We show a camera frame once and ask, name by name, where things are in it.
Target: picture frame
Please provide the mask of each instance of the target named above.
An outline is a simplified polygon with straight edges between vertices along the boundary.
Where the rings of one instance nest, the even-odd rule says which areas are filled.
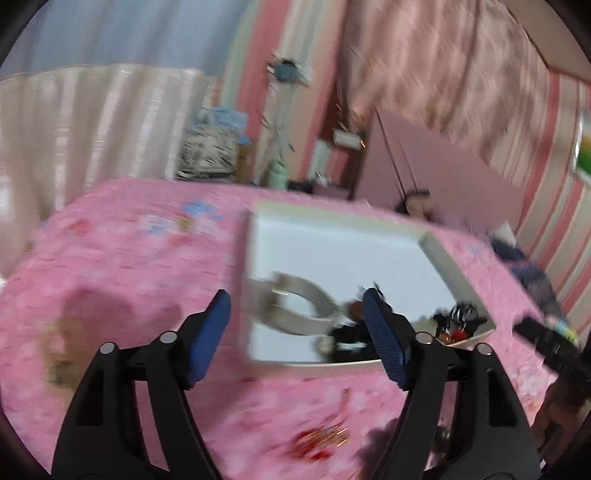
[[[570,171],[591,186],[591,112],[579,111]]]

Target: white tray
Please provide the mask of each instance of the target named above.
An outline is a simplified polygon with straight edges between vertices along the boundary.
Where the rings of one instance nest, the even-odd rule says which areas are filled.
[[[466,277],[428,229],[309,207],[260,203],[251,217],[242,306],[245,350],[254,374],[345,374],[379,369],[381,361],[327,363],[317,351],[318,336],[280,332],[260,321],[260,292],[274,273],[311,280],[339,304],[360,287],[377,283],[395,312],[416,331],[435,333],[430,317],[469,301],[488,321],[476,335],[454,344],[468,348],[495,330],[495,324]],[[309,304],[290,296],[288,306],[309,313]]]

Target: blue gripper pad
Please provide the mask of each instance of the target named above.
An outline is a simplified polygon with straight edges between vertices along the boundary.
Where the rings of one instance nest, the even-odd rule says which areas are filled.
[[[380,300],[377,300],[370,290],[373,289],[371,288],[363,294],[363,319],[388,378],[396,382],[402,390],[407,390],[408,375],[405,366],[410,354],[405,354],[400,347],[400,343],[388,325],[380,307]]]
[[[207,314],[201,329],[189,347],[189,370],[185,380],[190,388],[205,378],[207,369],[230,320],[230,295],[221,291],[215,304],[204,312]]]

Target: pink bed sheet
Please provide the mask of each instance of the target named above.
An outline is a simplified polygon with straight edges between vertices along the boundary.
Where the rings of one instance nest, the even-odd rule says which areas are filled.
[[[346,479],[365,461],[371,431],[395,419],[405,394],[383,372],[334,378],[250,378],[239,348],[240,277],[246,219],[259,200],[345,210],[387,221],[392,213],[362,203],[238,186],[136,179],[105,183],[55,214],[0,296],[0,388],[5,412],[47,469],[67,401],[49,386],[39,338],[61,315],[75,315],[121,347],[148,342],[202,311],[219,288],[235,306],[208,377],[188,392],[196,423],[229,479]],[[174,233],[179,216],[196,232]],[[489,343],[503,362],[530,421],[553,376],[513,338],[511,326],[536,307],[492,251],[474,238],[434,228],[498,325]],[[317,426],[350,388],[350,440],[331,459],[312,463],[287,455],[292,436]],[[139,407],[153,463],[165,466],[147,413]]]

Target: wire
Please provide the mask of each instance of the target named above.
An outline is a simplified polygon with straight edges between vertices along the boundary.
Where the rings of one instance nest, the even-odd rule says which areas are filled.
[[[404,148],[404,145],[402,144],[402,140],[400,140],[400,137],[397,137],[397,138],[398,138],[398,144],[400,145],[400,149],[402,150],[402,156],[404,156],[404,161],[407,164],[408,171],[410,172],[410,176],[413,180],[414,191],[418,192],[417,179],[414,177],[413,167],[411,166],[410,160],[408,159],[408,155],[406,153],[406,149]]]
[[[379,114],[379,110],[375,109],[376,115],[378,117],[379,126],[382,129],[382,134],[384,135],[384,142],[386,143],[386,149],[388,150],[388,154],[390,156],[390,161],[392,162],[392,166],[394,167],[394,171],[396,173],[396,179],[398,180],[400,195],[402,196],[402,200],[406,198],[406,190],[404,189],[404,184],[402,183],[402,177],[400,176],[400,172],[398,171],[398,166],[394,161],[394,155],[392,153],[392,146],[390,145],[390,140],[386,134],[386,129],[384,127],[384,122],[382,121],[382,116]]]

